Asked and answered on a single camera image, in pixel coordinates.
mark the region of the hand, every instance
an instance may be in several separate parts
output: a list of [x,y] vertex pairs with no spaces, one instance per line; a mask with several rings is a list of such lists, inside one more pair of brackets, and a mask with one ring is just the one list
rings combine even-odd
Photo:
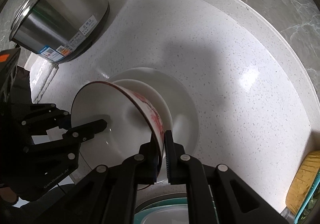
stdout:
[[0,197],[9,203],[14,203],[18,199],[18,196],[10,189],[10,187],[1,188]]

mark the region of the silver rivet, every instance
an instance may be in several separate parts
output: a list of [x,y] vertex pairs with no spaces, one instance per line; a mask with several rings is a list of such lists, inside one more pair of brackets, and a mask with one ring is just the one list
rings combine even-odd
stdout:
[[225,164],[220,164],[220,165],[218,165],[218,170],[219,171],[227,171],[228,167]]
[[70,154],[68,154],[68,158],[69,158],[70,160],[73,160],[73,159],[76,158],[76,156],[75,156],[74,153],[70,153]]
[[105,165],[99,165],[96,168],[96,170],[97,170],[97,172],[102,173],[102,172],[105,172],[107,170],[107,167]]
[[134,159],[137,161],[142,161],[144,159],[144,156],[142,154],[136,154],[134,156]]
[[190,156],[184,154],[184,155],[181,155],[181,156],[180,156],[180,159],[181,159],[182,161],[189,161],[189,160],[190,160]]

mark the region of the yellow sponge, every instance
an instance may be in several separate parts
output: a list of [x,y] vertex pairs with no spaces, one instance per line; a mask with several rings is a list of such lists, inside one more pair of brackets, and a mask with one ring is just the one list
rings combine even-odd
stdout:
[[320,168],[320,151],[309,153],[303,160],[289,188],[285,204],[297,214]]

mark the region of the orange tag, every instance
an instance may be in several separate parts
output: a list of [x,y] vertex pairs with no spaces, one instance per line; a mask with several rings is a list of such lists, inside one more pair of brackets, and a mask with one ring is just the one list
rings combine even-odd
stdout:
[[0,62],[5,62],[9,56],[10,56],[10,54],[0,55]]

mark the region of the stainless steel pot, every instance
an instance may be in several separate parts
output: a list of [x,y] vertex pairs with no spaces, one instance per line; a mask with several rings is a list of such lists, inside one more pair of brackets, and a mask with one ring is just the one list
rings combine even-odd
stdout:
[[25,0],[9,39],[50,62],[66,62],[89,48],[108,12],[108,0]]

